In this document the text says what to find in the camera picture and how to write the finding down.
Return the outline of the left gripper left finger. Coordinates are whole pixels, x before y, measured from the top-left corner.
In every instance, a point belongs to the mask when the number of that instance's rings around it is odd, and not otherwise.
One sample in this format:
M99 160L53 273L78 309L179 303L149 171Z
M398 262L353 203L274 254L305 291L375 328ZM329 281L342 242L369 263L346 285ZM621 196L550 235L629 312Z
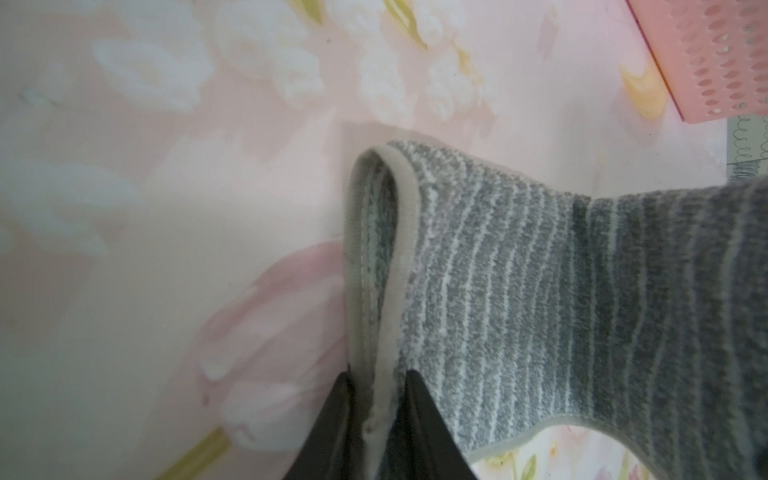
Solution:
M348 372L339 374L284 480L346 480L355 389Z

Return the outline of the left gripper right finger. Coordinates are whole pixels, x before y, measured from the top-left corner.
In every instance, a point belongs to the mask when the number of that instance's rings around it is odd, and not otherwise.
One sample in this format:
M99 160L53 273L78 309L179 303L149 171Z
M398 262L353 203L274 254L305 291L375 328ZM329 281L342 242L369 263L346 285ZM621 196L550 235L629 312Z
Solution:
M475 480L422 376L406 373L383 464L385 479Z

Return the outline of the grey striped dishcloth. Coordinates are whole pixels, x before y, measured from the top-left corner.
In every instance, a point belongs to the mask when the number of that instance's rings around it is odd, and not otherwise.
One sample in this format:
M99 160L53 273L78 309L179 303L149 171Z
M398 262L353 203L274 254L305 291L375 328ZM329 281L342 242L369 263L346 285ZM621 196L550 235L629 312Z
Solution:
M767 475L767 182L591 198L371 148L344 240L353 469L404 475L418 371L468 459L571 424L659 479Z

